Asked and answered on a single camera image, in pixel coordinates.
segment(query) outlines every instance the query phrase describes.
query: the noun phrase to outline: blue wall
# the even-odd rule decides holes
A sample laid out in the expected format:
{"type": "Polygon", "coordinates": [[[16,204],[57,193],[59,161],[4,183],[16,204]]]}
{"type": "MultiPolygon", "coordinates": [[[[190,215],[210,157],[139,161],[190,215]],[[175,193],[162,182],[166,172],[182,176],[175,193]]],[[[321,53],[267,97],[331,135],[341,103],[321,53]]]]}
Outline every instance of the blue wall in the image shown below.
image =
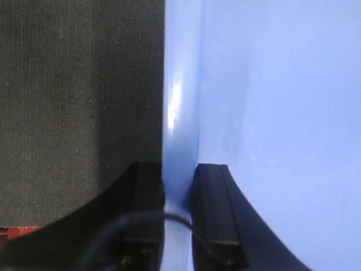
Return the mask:
{"type": "Polygon", "coordinates": [[[199,162],[311,269],[361,270],[361,1],[204,1],[199,162]]]}

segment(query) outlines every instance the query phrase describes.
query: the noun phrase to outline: red object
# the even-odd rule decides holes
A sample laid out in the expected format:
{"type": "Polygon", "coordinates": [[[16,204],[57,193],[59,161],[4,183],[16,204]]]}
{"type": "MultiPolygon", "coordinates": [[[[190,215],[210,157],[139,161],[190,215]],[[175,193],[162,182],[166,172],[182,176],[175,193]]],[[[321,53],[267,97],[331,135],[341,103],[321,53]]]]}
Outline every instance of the red object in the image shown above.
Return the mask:
{"type": "Polygon", "coordinates": [[[32,233],[38,229],[40,229],[40,227],[8,228],[7,229],[7,239],[12,240],[17,237],[32,233]]]}
{"type": "Polygon", "coordinates": [[[40,227],[25,227],[25,228],[0,228],[0,249],[9,240],[32,233],[40,227]]]}

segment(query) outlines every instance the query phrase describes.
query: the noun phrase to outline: light blue surface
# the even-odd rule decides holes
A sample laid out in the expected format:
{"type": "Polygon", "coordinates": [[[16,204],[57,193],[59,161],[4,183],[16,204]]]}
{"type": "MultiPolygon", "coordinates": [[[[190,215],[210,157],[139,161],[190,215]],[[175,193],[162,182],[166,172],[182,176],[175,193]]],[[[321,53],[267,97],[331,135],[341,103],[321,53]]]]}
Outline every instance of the light blue surface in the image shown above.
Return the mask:
{"type": "Polygon", "coordinates": [[[361,1],[205,1],[199,162],[315,271],[361,270],[361,1]]]}
{"type": "MultiPolygon", "coordinates": [[[[199,64],[202,2],[166,2],[162,177],[165,210],[189,218],[189,190],[198,157],[199,64]]],[[[161,270],[193,270],[191,235],[176,222],[165,223],[161,270]]]]}

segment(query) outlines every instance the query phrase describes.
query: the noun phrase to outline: curved black edge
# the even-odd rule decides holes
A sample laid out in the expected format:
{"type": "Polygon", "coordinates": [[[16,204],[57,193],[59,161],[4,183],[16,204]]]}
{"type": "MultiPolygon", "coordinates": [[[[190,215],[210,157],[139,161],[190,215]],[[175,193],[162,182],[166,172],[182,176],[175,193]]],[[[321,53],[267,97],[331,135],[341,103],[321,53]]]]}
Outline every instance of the curved black edge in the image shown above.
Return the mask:
{"type": "MultiPolygon", "coordinates": [[[[9,241],[0,251],[0,268],[72,269],[96,234],[126,212],[163,210],[164,189],[159,163],[134,162],[91,202],[44,228],[9,241]]],[[[163,223],[127,230],[127,246],[154,243],[162,250],[163,223]]]]}
{"type": "Polygon", "coordinates": [[[247,201],[228,166],[221,165],[237,230],[253,271],[311,271],[286,248],[247,201]]]}

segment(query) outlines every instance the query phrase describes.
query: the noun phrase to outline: wire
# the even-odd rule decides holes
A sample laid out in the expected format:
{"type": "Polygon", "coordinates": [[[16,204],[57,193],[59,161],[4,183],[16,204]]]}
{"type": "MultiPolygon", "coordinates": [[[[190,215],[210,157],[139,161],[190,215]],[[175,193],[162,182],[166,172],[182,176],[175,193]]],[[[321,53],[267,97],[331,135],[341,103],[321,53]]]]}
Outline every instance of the wire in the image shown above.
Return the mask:
{"type": "Polygon", "coordinates": [[[209,256],[215,258],[222,265],[230,266],[230,261],[225,259],[223,256],[219,255],[212,247],[212,245],[207,241],[204,234],[194,225],[192,225],[188,220],[182,218],[178,215],[172,213],[166,213],[163,211],[144,211],[144,212],[134,212],[123,215],[115,219],[111,224],[105,227],[100,233],[96,236],[95,241],[92,242],[90,248],[82,255],[80,264],[75,269],[76,271],[89,270],[89,267],[92,260],[99,254],[99,249],[103,247],[107,241],[109,241],[113,235],[124,231],[125,229],[144,223],[154,223],[164,220],[173,220],[181,223],[185,227],[189,228],[193,232],[193,236],[197,238],[200,244],[206,249],[209,256]]]}

